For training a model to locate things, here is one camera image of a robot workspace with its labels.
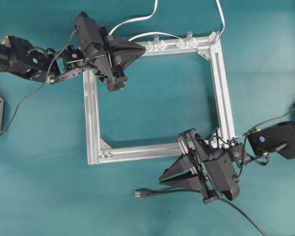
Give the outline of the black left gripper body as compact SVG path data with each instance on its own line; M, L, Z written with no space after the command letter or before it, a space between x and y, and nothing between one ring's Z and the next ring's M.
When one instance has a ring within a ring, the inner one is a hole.
M121 69L113 65L110 39L104 27L99 28L97 24L83 26L83 54L88 66L108 91L123 90L127 77Z

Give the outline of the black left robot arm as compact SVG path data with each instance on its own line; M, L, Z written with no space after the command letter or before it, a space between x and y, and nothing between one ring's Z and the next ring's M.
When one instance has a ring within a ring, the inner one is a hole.
M6 36L0 42L0 72L26 80L56 84L90 70L108 91L123 90L128 81L124 70L146 49L125 38L107 35L104 25L78 23L76 36L80 47L65 47L63 52L42 50L25 40Z

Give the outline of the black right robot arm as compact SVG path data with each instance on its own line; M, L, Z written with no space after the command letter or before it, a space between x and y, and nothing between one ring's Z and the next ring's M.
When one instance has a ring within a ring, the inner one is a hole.
M253 127L247 133L254 152L245 152L235 138L226 147L212 147L192 128L178 134L182 154L159 177L159 183L187 190L198 190L205 203L226 197L234 200L240 193L239 177L234 164L242 167L277 152L286 159L295 158L295 121L285 121L268 128Z

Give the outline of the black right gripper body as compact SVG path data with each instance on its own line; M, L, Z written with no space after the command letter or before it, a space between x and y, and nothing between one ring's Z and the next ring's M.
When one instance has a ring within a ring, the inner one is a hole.
M192 176L187 178L186 189L199 191L203 197L203 202L209 204L220 197L214 189L209 189L207 185L206 171L202 166L203 160L212 157L211 147L202 139L197 131L192 128L184 131L176 137L182 150L182 159L186 159L186 164L190 164Z

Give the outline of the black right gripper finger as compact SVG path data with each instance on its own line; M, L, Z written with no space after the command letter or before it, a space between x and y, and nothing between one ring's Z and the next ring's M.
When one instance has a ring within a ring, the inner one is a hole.
M179 176L162 180L160 181L160 184L194 190L206 189L204 182L199 179L199 176L193 175L191 172L186 172Z
M166 180L172 177L179 176L186 172L191 172L193 175L198 175L197 169L197 156L191 152L189 154L182 154L174 164L166 169L164 173L159 177L159 183L162 180Z

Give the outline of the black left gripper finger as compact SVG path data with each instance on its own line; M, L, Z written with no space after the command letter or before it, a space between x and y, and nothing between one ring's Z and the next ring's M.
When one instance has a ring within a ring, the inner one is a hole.
M135 53L138 57L146 52L146 48L144 46L113 35L108 35L108 47L111 53L126 50L127 52Z
M94 74L100 78L111 79L124 76L124 70L139 57L135 53L122 50L116 53L105 53L93 62Z

